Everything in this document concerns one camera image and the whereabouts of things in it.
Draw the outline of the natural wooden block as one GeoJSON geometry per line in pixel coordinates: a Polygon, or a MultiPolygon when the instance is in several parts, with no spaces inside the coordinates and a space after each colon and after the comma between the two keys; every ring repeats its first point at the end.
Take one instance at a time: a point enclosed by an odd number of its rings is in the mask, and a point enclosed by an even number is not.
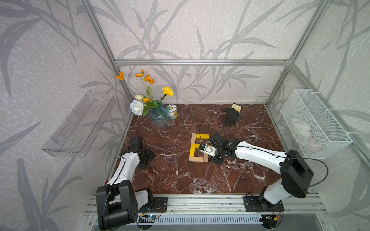
{"type": "Polygon", "coordinates": [[[196,143],[196,133],[193,132],[191,136],[191,144],[195,144],[195,143],[196,143]]]}
{"type": "Polygon", "coordinates": [[[198,163],[203,163],[203,157],[189,157],[190,162],[198,162],[198,163]]]}
{"type": "Polygon", "coordinates": [[[209,155],[204,153],[203,154],[203,163],[208,163],[208,160],[209,160],[209,155]]]}

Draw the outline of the natural wooden block front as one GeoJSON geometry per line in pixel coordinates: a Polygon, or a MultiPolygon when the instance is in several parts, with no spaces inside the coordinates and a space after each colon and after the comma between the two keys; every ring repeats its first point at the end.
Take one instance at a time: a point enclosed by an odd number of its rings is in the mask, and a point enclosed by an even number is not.
{"type": "Polygon", "coordinates": [[[198,163],[203,163],[203,157],[189,157],[190,162],[198,162],[198,163]]]}

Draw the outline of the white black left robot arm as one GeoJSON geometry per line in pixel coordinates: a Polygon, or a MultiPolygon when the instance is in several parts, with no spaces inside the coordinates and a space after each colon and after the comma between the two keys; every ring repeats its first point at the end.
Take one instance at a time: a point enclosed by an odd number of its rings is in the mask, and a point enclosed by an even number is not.
{"type": "Polygon", "coordinates": [[[139,210],[151,210],[154,207],[150,189],[135,192],[132,186],[135,170],[145,170],[154,157],[155,154],[148,149],[125,152],[112,178],[97,189],[96,207],[101,231],[113,231],[135,223],[139,210]]]}

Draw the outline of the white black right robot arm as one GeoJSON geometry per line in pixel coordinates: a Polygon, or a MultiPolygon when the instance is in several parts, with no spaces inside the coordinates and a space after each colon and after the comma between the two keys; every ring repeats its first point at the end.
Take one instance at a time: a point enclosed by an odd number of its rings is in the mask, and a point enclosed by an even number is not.
{"type": "Polygon", "coordinates": [[[294,150],[278,152],[234,138],[228,141],[220,134],[213,135],[203,152],[211,162],[221,166],[226,157],[251,161],[280,175],[280,179],[263,189],[257,203],[263,209],[272,208],[281,200],[294,196],[305,198],[314,173],[301,155],[294,150]]]}

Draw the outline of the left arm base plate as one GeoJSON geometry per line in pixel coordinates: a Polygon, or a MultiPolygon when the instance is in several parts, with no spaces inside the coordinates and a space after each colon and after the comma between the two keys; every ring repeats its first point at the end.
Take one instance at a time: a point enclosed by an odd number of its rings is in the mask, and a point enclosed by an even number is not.
{"type": "Polygon", "coordinates": [[[165,196],[154,196],[149,202],[148,206],[143,210],[143,212],[158,212],[164,213],[167,211],[168,197],[165,196]]]}

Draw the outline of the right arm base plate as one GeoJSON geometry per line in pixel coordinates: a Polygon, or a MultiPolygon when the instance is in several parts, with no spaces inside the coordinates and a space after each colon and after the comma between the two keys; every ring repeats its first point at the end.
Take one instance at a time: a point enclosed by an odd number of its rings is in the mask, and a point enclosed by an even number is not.
{"type": "Polygon", "coordinates": [[[282,201],[276,204],[271,204],[264,198],[254,195],[246,195],[243,197],[243,204],[246,212],[284,212],[282,201]]]}

